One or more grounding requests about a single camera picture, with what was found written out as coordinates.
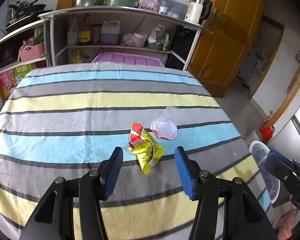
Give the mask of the person's right hand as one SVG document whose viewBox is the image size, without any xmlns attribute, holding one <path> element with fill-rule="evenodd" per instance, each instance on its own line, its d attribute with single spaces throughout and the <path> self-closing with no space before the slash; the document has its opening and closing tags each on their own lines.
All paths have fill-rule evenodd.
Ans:
<svg viewBox="0 0 300 240">
<path fill-rule="evenodd" d="M 284 217 L 284 222 L 277 234 L 278 240 L 289 239 L 293 235 L 293 229 L 300 222 L 300 211 L 295 205 L 291 205 L 291 210 Z"/>
</svg>

